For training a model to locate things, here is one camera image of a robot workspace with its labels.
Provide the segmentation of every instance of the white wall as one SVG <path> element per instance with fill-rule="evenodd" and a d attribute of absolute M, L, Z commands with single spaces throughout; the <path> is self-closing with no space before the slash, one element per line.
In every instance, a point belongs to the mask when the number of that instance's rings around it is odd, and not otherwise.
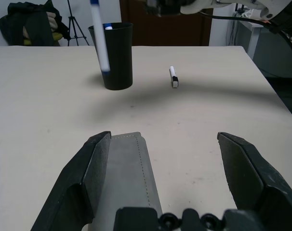
<path fill-rule="evenodd" d="M 232 16 L 235 11 L 235 4 L 222 8 L 214 8 L 213 15 Z M 213 19 L 210 31 L 209 46 L 226 46 L 226 32 L 229 20 Z"/>
<path fill-rule="evenodd" d="M 0 18 L 7 14 L 7 8 L 11 2 L 24 2 L 23 0 L 0 0 Z M 25 0 L 32 2 L 34 4 L 44 4 L 46 0 Z M 63 23 L 68 26 L 69 24 L 69 8 L 67 0 L 54 0 L 54 7 L 60 12 L 60 15 L 63 17 Z M 70 0 L 70 5 L 72 9 L 72 14 L 75 16 L 77 22 L 79 23 L 82 31 L 87 37 L 88 42 L 93 45 L 92 38 L 89 34 L 88 27 L 92 25 L 92 14 L 90 10 L 90 1 L 89 0 Z M 120 22 L 120 7 L 119 0 L 100 0 L 101 7 L 101 17 L 103 23 L 106 22 Z M 86 45 L 84 39 L 79 39 L 80 45 Z M 67 45 L 67 40 L 60 40 L 61 46 Z M 0 32 L 0 46 L 6 46 L 7 42 L 2 37 Z M 70 45 L 76 45 L 75 40 L 71 40 Z"/>

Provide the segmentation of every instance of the cloth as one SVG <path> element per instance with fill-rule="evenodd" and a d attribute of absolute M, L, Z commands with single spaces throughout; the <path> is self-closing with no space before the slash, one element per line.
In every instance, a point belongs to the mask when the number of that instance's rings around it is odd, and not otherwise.
<path fill-rule="evenodd" d="M 9 45 L 22 46 L 24 34 L 33 46 L 53 46 L 53 29 L 61 33 L 64 38 L 70 38 L 68 27 L 61 20 L 62 17 L 51 0 L 44 5 L 30 2 L 10 3 L 8 14 L 0 19 L 0 30 Z"/>
<path fill-rule="evenodd" d="M 46 14 L 48 15 L 51 31 L 54 32 L 58 28 L 57 22 L 55 21 L 56 14 L 52 12 L 47 12 Z M 29 39 L 29 35 L 27 33 L 25 26 L 23 27 L 23 36 Z"/>

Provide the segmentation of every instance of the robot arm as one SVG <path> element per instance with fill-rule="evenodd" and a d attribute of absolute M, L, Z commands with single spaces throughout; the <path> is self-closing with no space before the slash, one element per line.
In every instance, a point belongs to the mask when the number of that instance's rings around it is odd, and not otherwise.
<path fill-rule="evenodd" d="M 193 14 L 203 9 L 217 8 L 240 3 L 249 8 L 259 9 L 261 18 L 292 37 L 292 0 L 141 0 L 145 1 L 149 14 L 158 16 L 171 14 Z"/>

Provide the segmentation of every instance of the tripod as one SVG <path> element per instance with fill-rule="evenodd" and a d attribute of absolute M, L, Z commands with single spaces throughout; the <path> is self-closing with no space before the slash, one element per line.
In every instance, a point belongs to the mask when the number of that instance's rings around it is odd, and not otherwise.
<path fill-rule="evenodd" d="M 71 11 L 71 6 L 70 6 L 70 2 L 69 2 L 69 0 L 67 0 L 67 2 L 68 2 L 69 10 L 70 10 L 70 17 L 69 17 L 69 35 L 70 35 L 71 23 L 72 23 L 72 27 L 73 27 L 73 30 L 74 30 L 74 38 L 71 38 L 71 37 L 70 37 L 70 38 L 68 39 L 68 46 L 69 46 L 69 44 L 70 44 L 70 40 L 71 40 L 71 39 L 76 39 L 76 41 L 77 41 L 77 45 L 79 45 L 79 42 L 78 42 L 78 39 L 79 39 L 79 38 L 84 38 L 85 41 L 86 41 L 86 43 L 87 43 L 87 45 L 89 46 L 89 43 L 88 43 L 88 41 L 87 41 L 87 39 L 86 39 L 86 37 L 85 37 L 85 35 L 84 35 L 82 29 L 80 28 L 80 26 L 79 26 L 77 20 L 75 19 L 74 16 L 72 16 L 72 11 Z M 77 32 L 76 32 L 76 30 L 75 30 L 74 22 L 76 23 L 76 25 L 78 26 L 78 28 L 79 28 L 79 30 L 80 30 L 80 32 L 81 32 L 81 34 L 82 34 L 81 37 L 78 37 L 78 36 L 77 36 Z"/>

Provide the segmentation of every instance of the small white object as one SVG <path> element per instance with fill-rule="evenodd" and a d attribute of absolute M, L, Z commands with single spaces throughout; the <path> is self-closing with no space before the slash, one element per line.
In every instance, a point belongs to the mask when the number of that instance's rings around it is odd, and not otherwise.
<path fill-rule="evenodd" d="M 178 77 L 173 66 L 170 66 L 171 83 L 173 88 L 178 88 Z"/>

